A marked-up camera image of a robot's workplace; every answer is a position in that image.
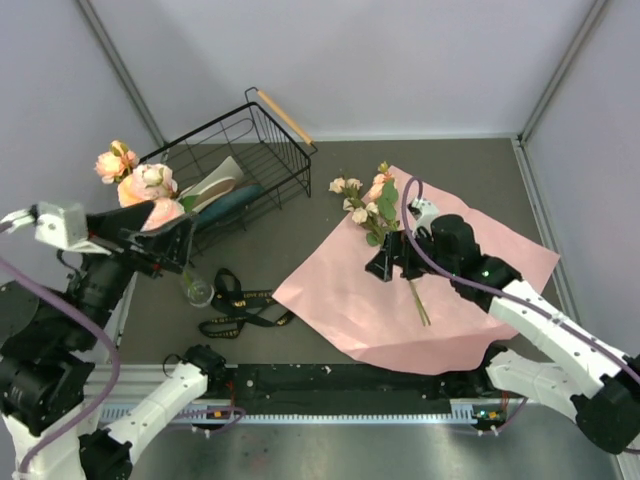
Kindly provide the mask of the small pink rose sprig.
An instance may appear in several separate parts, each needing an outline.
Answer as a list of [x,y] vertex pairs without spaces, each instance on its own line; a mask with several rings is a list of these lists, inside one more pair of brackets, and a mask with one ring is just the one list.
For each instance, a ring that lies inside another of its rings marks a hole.
[[381,246],[385,234],[389,231],[386,224],[378,216],[377,205],[369,197],[370,191],[364,195],[360,192],[363,183],[356,178],[337,177],[329,183],[328,191],[343,196],[342,209],[350,214],[351,221],[366,231],[366,242],[369,246]]

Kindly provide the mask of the eucalyptus pink flower sprig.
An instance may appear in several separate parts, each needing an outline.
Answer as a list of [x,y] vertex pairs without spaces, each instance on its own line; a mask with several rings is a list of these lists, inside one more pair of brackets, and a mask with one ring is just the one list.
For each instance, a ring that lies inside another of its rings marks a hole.
[[[399,193],[395,187],[395,180],[386,161],[378,166],[377,171],[378,174],[373,179],[369,197],[376,203],[378,216],[380,220],[386,224],[387,229],[389,231],[397,231],[400,223],[396,219],[395,203],[398,201]],[[431,321],[418,294],[415,283],[409,280],[408,284],[422,325],[430,326]]]

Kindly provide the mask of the pale pink peony stem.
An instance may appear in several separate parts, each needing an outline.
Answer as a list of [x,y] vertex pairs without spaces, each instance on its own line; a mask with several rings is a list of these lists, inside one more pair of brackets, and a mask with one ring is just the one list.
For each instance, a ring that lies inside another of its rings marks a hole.
[[[179,199],[179,188],[177,181],[173,177],[170,167],[163,164],[140,164],[144,168],[143,180],[147,189],[148,200],[154,205],[150,218],[142,226],[143,231],[148,231],[177,218],[182,214],[191,213]],[[158,278],[167,271],[160,274],[144,274],[149,278]]]

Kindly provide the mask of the pink wrapping paper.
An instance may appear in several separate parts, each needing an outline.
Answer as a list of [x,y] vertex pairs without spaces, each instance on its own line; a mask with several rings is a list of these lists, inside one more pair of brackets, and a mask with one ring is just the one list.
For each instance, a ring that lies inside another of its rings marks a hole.
[[[461,215],[473,227],[483,252],[499,257],[542,292],[559,255],[517,234],[458,197],[423,183],[423,195],[441,214]],[[449,280],[424,275],[412,282],[430,324],[423,325],[409,282],[395,268],[383,282],[365,271],[378,252],[366,231],[346,217],[276,289],[274,297],[339,351],[388,370],[436,375],[473,370],[494,341],[511,340],[516,330],[465,301]]]

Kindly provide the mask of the peach rose flower stem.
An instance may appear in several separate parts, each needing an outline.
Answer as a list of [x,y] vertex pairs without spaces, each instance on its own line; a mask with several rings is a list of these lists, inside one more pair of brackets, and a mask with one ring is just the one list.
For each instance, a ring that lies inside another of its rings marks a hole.
[[112,141],[108,150],[98,156],[94,170],[104,184],[116,186],[121,207],[148,200],[143,180],[144,168],[139,165],[137,154],[124,142]]

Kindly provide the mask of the black ribbon gold lettering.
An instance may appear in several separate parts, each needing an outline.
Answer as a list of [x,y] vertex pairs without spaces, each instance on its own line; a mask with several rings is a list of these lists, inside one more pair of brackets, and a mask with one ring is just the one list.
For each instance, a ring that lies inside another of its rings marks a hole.
[[274,299],[273,291],[246,290],[239,278],[227,268],[220,268],[216,273],[210,305],[221,316],[198,324],[199,333],[209,339],[232,340],[241,334],[247,324],[260,328],[284,327],[296,318],[295,313],[288,309],[275,320],[263,317],[265,310],[281,307]]

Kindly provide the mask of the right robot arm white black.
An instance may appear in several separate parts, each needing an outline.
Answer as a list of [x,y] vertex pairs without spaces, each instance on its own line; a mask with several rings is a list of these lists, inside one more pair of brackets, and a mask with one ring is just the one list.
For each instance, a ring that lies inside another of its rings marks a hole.
[[448,279],[462,299],[513,327],[549,359],[537,363],[503,349],[467,370],[474,393],[512,391],[566,416],[607,453],[636,451],[639,359],[582,329],[514,267],[483,253],[461,216],[448,214],[428,227],[387,234],[365,269],[389,282],[394,267],[406,280],[425,274]]

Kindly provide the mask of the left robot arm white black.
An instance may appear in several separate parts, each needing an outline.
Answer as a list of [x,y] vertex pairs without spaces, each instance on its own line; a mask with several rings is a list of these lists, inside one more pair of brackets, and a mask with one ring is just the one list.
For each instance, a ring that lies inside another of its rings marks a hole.
[[44,287],[14,267],[1,289],[1,315],[23,327],[1,346],[1,417],[16,452],[18,479],[126,479],[141,454],[194,400],[226,387],[224,359],[189,348],[174,371],[123,418],[99,427],[119,379],[111,315],[136,274],[180,273],[194,220],[181,214],[147,229],[154,205],[88,214],[79,204],[34,204],[4,217],[1,229],[33,227],[58,255],[78,253],[68,287]]

